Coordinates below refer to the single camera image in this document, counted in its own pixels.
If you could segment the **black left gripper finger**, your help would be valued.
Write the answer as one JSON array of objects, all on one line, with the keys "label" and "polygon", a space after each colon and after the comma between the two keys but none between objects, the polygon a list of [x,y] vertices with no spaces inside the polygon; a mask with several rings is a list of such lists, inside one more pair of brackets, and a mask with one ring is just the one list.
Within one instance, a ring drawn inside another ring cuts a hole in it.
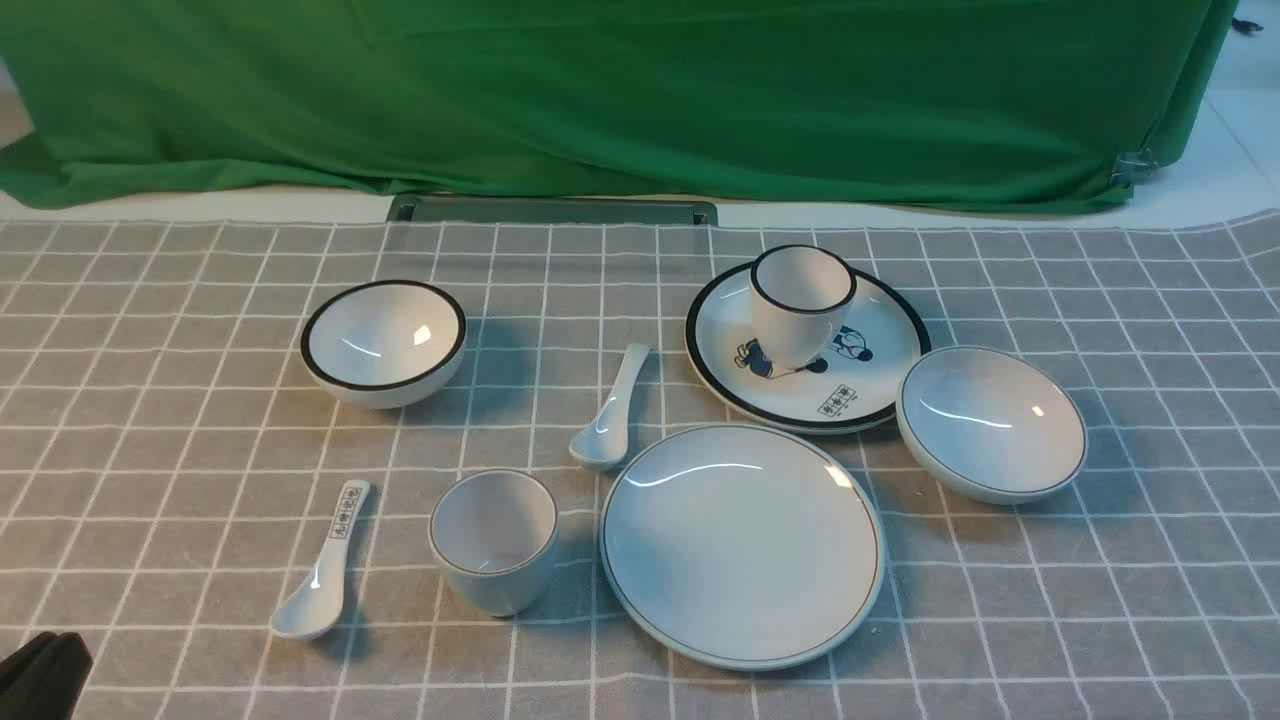
[{"label": "black left gripper finger", "polygon": [[92,666],[81,633],[38,633],[1,662],[1,717],[70,719]]}]

